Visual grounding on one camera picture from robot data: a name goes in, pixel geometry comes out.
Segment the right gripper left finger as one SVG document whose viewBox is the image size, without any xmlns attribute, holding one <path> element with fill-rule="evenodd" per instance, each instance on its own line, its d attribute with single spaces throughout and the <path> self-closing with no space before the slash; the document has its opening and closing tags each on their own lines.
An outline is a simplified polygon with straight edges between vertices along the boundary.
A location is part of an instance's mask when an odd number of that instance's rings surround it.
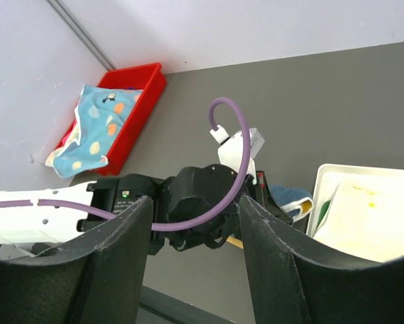
<svg viewBox="0 0 404 324">
<path fill-rule="evenodd" d="M 0 323 L 135 323 L 153 201 L 30 257 L 0 260 Z"/>
</svg>

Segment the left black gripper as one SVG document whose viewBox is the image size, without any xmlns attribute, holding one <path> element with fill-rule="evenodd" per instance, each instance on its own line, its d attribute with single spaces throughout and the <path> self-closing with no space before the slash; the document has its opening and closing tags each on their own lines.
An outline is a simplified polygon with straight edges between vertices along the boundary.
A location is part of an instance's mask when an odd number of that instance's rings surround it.
<svg viewBox="0 0 404 324">
<path fill-rule="evenodd" d="M 151 178 L 149 196 L 153 200 L 154 223 L 178 223 L 194 219 L 218 204 L 237 177 L 229 167 L 213 164 L 204 168 L 185 167 L 165 180 Z M 216 217 L 197 227 L 178 232 L 152 232 L 149 253 L 157 254 L 169 241 L 178 252 L 200 245 L 210 249 L 221 247 L 230 236 L 241 238 L 238 203 L 248 195 L 249 186 L 264 187 L 265 173 L 258 171 L 245 178 L 237 197 Z"/>
</svg>

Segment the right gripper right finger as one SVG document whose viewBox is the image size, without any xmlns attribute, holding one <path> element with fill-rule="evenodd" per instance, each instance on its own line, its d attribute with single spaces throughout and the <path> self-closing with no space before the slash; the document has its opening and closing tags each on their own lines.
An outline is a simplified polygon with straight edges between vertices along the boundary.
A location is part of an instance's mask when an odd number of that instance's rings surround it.
<svg viewBox="0 0 404 324">
<path fill-rule="evenodd" d="M 248 196 L 239 218 L 257 323 L 404 323 L 404 256 L 378 263 L 340 252 Z"/>
</svg>

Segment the orange mustard towel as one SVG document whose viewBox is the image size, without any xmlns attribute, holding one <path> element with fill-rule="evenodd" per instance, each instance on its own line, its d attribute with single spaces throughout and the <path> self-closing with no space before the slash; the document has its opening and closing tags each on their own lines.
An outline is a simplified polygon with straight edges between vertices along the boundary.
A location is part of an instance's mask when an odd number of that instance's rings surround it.
<svg viewBox="0 0 404 324">
<path fill-rule="evenodd" d="M 249 186 L 249 196 L 273 216 L 291 225 L 310 214 L 313 209 L 312 195 L 297 187 L 282 185 Z"/>
</svg>

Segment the yellow green patterned towel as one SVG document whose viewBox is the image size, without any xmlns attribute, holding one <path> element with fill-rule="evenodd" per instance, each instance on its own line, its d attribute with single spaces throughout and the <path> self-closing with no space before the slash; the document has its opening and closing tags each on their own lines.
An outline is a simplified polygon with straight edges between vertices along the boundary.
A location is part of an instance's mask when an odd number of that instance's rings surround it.
<svg viewBox="0 0 404 324">
<path fill-rule="evenodd" d="M 404 256 L 404 192 L 340 185 L 313 239 L 380 263 Z"/>
</svg>

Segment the green microfiber towel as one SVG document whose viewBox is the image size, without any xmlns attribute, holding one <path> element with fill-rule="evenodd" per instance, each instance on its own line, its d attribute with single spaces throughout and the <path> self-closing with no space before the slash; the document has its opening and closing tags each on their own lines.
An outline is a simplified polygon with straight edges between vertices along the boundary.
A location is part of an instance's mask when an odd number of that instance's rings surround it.
<svg viewBox="0 0 404 324">
<path fill-rule="evenodd" d="M 316 227 L 316 231 L 319 231 L 322 228 L 322 226 L 326 223 L 331 202 L 332 202 L 331 200 L 327 200 L 326 202 L 323 203 L 320 209 L 320 214 L 318 216 L 318 225 Z"/>
</svg>

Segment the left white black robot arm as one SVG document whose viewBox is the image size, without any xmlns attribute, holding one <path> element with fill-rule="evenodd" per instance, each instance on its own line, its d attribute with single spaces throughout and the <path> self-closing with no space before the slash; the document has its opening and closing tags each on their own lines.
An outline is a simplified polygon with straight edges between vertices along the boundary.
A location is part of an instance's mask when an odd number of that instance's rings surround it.
<svg viewBox="0 0 404 324">
<path fill-rule="evenodd" d="M 185 167 L 166 179 L 141 174 L 100 178 L 67 188 L 0 192 L 0 245 L 58 244 L 69 241 L 123 213 L 143 196 L 153 202 L 152 223 L 175 224 L 196 219 L 218 204 L 237 177 L 220 164 Z M 148 255 L 169 241 L 177 251 L 200 245 L 221 247 L 230 236 L 241 239 L 238 203 L 248 195 L 274 216 L 274 202 L 263 171 L 246 175 L 236 198 L 207 223 L 190 229 L 151 232 Z"/>
</svg>

